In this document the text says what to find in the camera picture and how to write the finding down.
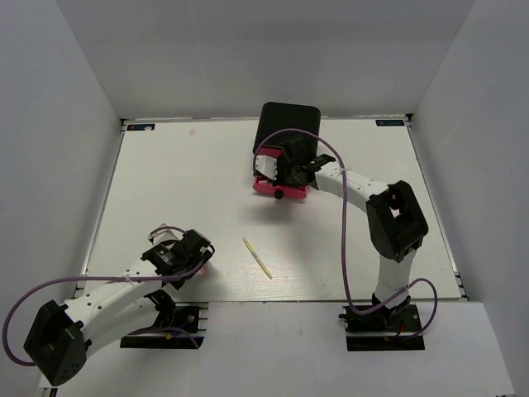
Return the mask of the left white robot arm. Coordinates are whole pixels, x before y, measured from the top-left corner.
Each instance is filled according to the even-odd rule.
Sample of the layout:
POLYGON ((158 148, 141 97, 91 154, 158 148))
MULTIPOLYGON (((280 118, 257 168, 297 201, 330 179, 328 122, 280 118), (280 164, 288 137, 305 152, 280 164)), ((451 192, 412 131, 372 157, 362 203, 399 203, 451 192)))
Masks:
POLYGON ((197 324, 164 288, 181 289, 214 253, 212 243, 194 229, 180 238, 162 237, 95 290, 62 304, 43 304, 24 342, 25 352, 51 385, 60 386, 91 355, 123 337, 168 333, 193 338, 197 324))

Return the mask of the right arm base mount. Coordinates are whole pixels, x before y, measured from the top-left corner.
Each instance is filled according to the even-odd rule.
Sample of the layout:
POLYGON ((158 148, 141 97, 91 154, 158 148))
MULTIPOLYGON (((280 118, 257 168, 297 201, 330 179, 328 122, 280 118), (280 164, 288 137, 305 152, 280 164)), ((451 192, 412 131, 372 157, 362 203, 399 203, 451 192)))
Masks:
POLYGON ((422 329, 417 306, 410 304, 395 318, 389 320, 381 312, 365 316, 354 314, 349 306, 343 307, 338 318, 345 325, 348 352, 404 352, 424 351, 422 329))

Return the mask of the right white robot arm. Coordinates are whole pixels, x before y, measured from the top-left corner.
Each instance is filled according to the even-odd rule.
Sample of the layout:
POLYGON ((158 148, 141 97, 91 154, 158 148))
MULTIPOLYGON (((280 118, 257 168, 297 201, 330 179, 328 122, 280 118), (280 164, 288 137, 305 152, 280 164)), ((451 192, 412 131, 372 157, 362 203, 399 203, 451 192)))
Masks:
POLYGON ((311 132, 287 128, 276 136, 292 132, 293 137, 281 147, 287 164, 279 174, 288 182, 309 185, 342 200, 341 205, 341 273, 350 310, 385 330, 393 329, 403 320, 409 305, 409 277, 413 259, 429 232, 427 220, 412 190, 402 180, 387 184, 360 175, 346 167, 338 152, 309 157, 306 140, 327 142, 311 132), (346 264, 347 209, 353 205, 368 221, 369 238, 379 253, 379 278, 372 294, 372 306, 359 310, 354 306, 346 264))

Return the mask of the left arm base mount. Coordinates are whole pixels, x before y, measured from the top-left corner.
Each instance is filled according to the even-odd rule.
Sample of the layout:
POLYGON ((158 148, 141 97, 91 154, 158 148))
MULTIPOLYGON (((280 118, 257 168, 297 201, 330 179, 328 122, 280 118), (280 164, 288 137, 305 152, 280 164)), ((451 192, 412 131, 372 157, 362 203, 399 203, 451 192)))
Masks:
POLYGON ((154 305, 155 320, 145 331, 124 336, 120 348, 197 350, 203 344, 208 321, 208 304, 177 303, 165 291, 146 296, 154 305))

